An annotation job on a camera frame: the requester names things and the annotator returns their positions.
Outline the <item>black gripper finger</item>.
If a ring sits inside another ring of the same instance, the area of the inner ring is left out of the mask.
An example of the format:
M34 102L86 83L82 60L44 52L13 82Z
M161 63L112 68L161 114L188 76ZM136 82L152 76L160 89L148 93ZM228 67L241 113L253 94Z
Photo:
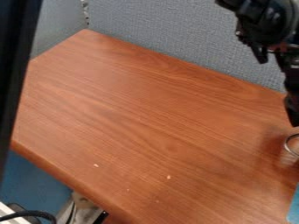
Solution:
M288 121L299 127L299 50L275 53L276 63L284 74L284 109Z

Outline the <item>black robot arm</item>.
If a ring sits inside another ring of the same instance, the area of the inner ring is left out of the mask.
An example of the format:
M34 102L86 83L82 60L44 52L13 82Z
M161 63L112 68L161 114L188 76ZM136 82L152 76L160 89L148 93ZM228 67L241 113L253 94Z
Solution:
M256 61L275 55L284 73L284 109L299 126L299 0L215 0L233 12L237 40ZM0 181L4 176L42 0L0 0Z

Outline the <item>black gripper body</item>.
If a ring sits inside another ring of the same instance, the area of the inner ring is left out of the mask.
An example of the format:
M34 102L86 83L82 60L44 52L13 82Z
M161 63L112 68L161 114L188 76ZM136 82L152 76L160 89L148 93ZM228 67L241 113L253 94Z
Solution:
M236 0L236 36L260 64L299 52L299 0Z

